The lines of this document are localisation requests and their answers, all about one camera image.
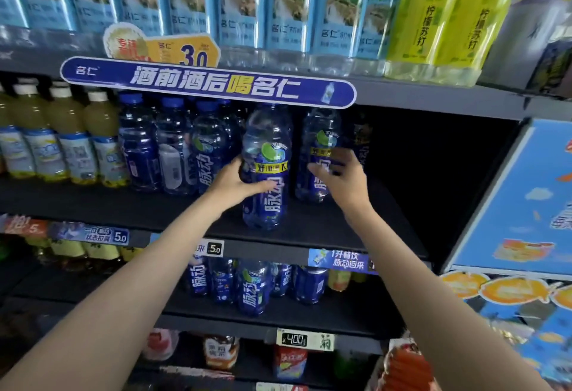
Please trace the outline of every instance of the bottle with white cap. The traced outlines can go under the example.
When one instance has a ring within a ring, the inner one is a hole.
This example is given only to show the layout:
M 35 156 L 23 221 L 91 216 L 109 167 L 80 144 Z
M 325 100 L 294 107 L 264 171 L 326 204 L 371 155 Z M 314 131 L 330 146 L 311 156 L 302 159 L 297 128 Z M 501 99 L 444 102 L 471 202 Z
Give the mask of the bottle with white cap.
M 35 176 L 34 158 L 22 132 L 15 125 L 11 108 L 13 100 L 0 85 L 0 149 L 8 172 L 13 178 L 27 179 Z
M 39 97 L 35 85 L 16 84 L 14 91 L 18 94 L 12 109 L 14 121 L 32 149 L 38 176 L 45 181 L 68 179 L 60 142 L 47 120 L 47 101 Z
M 72 98 L 68 86 L 50 88 L 54 101 L 48 105 L 47 118 L 58 132 L 71 181 L 75 184 L 97 183 L 99 169 L 96 153 L 83 123 L 83 105 Z
M 108 188 L 130 182 L 125 157 L 119 145 L 119 117 L 105 91 L 89 91 L 89 105 L 83 109 L 83 122 L 91 134 L 100 163 L 101 183 Z

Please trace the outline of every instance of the white bottle cap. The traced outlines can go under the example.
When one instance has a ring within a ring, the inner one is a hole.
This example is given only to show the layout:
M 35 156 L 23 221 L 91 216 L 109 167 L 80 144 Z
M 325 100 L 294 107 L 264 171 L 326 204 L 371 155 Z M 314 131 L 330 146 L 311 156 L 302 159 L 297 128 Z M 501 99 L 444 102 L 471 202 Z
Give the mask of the white bottle cap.
M 69 87 L 70 84 L 68 84 L 66 81 L 52 81 L 52 86 L 56 88 L 66 88 Z
M 18 78 L 18 84 L 24 85 L 38 85 L 38 78 Z
M 53 86 L 50 88 L 50 94 L 53 98 L 71 97 L 72 89 L 70 89 L 68 86 L 63 86 L 60 88 Z
M 90 91 L 88 93 L 88 98 L 90 102 L 106 102 L 108 100 L 107 93 L 105 91 Z
M 38 94 L 38 89 L 32 84 L 16 84 L 14 85 L 14 91 L 18 96 L 25 96 L 26 94 Z

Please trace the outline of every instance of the lime slice graphic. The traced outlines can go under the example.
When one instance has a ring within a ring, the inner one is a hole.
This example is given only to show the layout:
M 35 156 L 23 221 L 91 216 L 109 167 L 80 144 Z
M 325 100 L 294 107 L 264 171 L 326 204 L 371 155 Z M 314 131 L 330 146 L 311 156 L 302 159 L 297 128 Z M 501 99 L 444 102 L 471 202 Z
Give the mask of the lime slice graphic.
M 246 282 L 252 282 L 252 277 L 246 269 L 243 270 L 243 278 Z
M 270 144 L 269 142 L 263 143 L 260 151 L 262 153 L 262 156 L 264 156 L 270 162 L 273 162 L 276 159 L 278 159 L 278 154 L 276 153 L 276 150 L 272 147 L 272 144 Z
M 316 141 L 318 141 L 318 144 L 320 145 L 329 145 L 329 138 L 324 133 L 324 131 L 318 132 L 318 134 L 316 135 Z
M 200 141 L 198 140 L 198 138 L 194 138 L 194 139 L 193 139 L 193 144 L 195 145 L 195 147 L 197 148 L 198 151 L 201 152 L 201 151 L 204 150 L 204 148 L 203 148 L 203 143 L 200 142 Z

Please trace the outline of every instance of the blue poster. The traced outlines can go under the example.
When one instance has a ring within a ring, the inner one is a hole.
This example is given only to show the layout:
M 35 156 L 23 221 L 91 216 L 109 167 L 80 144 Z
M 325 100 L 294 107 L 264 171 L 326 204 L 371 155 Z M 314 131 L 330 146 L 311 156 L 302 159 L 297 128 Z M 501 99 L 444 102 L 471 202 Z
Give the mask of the blue poster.
M 369 260 L 368 255 L 354 251 L 309 249 L 308 266 L 377 275 L 374 263 Z
M 340 79 L 109 58 L 72 57 L 62 64 L 60 74 L 77 85 L 334 109 L 347 108 L 356 99 L 355 87 Z
M 446 270 L 455 266 L 572 277 L 572 122 L 523 130 Z
M 126 228 L 93 226 L 83 222 L 61 223 L 56 237 L 67 241 L 107 243 L 120 246 L 129 244 L 129 230 Z

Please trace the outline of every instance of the person's right arm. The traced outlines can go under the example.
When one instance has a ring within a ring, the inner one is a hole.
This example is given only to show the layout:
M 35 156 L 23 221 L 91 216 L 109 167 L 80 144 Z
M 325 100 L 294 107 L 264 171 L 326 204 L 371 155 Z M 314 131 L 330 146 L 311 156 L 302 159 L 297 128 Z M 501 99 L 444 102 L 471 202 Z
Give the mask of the person's right arm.
M 308 169 L 328 186 L 360 236 L 443 391 L 551 390 L 375 212 L 366 175 L 354 153 L 336 148 L 332 159 L 344 164 L 331 165 L 339 176 L 317 164 L 308 164 Z

